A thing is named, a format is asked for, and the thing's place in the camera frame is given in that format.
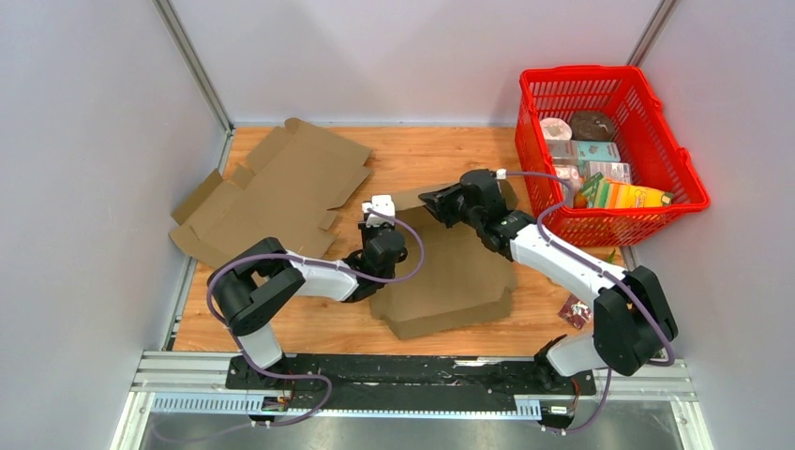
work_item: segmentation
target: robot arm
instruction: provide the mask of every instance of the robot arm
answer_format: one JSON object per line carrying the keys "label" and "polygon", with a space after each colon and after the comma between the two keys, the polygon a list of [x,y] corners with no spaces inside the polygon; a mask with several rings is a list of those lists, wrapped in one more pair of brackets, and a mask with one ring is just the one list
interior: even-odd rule
{"label": "robot arm", "polygon": [[629,376],[662,349],[662,342],[638,309],[631,307],[625,292],[586,263],[622,280],[651,312],[668,340],[676,337],[676,323],[651,270],[640,266],[627,272],[556,239],[578,259],[566,255],[542,236],[534,217],[508,209],[495,175],[488,170],[467,172],[459,183],[421,194],[420,199],[429,213],[448,228],[458,222],[473,227],[486,248],[538,270],[592,309],[592,333],[553,339],[535,356],[541,384],[554,389],[580,371],[604,367]]}
{"label": "robot arm", "polygon": [[[295,295],[327,297],[342,303],[361,301],[383,287],[383,283],[357,276],[353,271],[377,278],[393,278],[395,266],[406,259],[405,239],[395,230],[395,206],[389,196],[373,197],[363,205],[359,222],[362,249],[337,261],[304,258],[285,249],[274,237],[255,244],[230,264],[215,281],[213,296],[231,333],[261,368],[269,368],[282,357],[270,321]],[[372,209],[387,218],[368,211]],[[254,255],[277,255],[255,262],[234,262]],[[208,279],[217,277],[218,269]],[[258,286],[254,275],[264,279]]]}

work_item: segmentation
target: red basket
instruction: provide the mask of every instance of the red basket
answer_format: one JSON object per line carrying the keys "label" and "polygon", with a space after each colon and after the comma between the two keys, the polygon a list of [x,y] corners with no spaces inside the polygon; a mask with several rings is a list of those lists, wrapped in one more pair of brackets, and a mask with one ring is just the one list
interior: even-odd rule
{"label": "red basket", "polygon": [[[532,69],[519,78],[522,101],[517,122],[517,150],[525,171],[555,173],[539,120],[568,121],[577,111],[601,111],[616,126],[613,141],[622,162],[631,167],[636,185],[673,193],[670,206],[636,209],[563,207],[547,219],[554,233],[580,247],[631,246],[687,213],[704,210],[710,197],[676,143],[663,104],[637,67],[571,66]],[[526,178],[534,213],[563,200],[559,184]]]}

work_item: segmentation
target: cardboard sheet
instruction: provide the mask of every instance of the cardboard sheet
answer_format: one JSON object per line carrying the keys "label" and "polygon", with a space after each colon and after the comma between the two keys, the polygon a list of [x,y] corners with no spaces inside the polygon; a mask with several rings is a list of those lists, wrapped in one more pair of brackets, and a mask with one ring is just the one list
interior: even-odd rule
{"label": "cardboard sheet", "polygon": [[[450,186],[420,187],[391,194],[396,216],[414,227],[426,248],[423,269],[408,281],[389,284],[370,297],[373,317],[384,320],[400,339],[495,321],[511,313],[517,279],[511,263],[481,244],[475,231],[459,223],[451,229],[436,221],[417,195]],[[516,193],[501,183],[509,207]],[[407,232],[409,257],[397,276],[411,272],[419,260],[416,240]]]}
{"label": "cardboard sheet", "polygon": [[334,241],[327,230],[370,175],[371,150],[299,119],[276,127],[230,180],[213,171],[172,213],[170,236],[187,255],[219,267],[268,236],[285,248],[321,258]]}

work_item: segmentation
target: gray floor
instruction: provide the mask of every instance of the gray floor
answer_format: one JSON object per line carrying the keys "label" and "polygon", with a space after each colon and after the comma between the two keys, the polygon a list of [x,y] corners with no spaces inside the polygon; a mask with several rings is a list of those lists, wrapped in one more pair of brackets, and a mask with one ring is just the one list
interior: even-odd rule
{"label": "gray floor", "polygon": [[[588,418],[593,403],[580,402],[577,422]],[[246,428],[205,442],[161,442],[147,432],[142,449],[278,449],[278,450],[407,450],[407,449],[683,449],[667,402],[610,402],[587,431],[556,437],[535,423],[493,420],[415,420],[313,417],[285,428]],[[162,436],[189,439],[211,435],[246,423],[245,416],[153,414]]]}

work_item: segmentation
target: wooden table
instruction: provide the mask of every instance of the wooden table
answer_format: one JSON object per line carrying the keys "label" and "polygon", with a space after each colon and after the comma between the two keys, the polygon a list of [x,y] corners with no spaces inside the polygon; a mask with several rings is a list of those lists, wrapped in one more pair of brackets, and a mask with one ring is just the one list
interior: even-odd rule
{"label": "wooden table", "polygon": [[[337,241],[326,259],[347,256],[361,246],[356,221],[360,204],[375,194],[454,182],[477,168],[519,170],[512,128],[495,127],[335,127],[336,133],[373,149],[367,165],[373,174],[340,208],[331,228]],[[226,175],[270,130],[244,127],[236,131]],[[527,189],[510,180],[519,208],[530,210]],[[589,252],[606,258],[612,248]],[[617,254],[616,263],[622,263]],[[287,353],[381,353],[438,355],[533,355],[551,339],[576,333],[558,317],[568,292],[540,273],[514,264],[518,289],[509,318],[400,341],[381,321],[370,316],[367,301],[344,305],[321,298],[294,298],[273,320]],[[234,351],[228,332],[207,311],[206,280],[212,271],[199,263],[179,326],[174,349]]]}

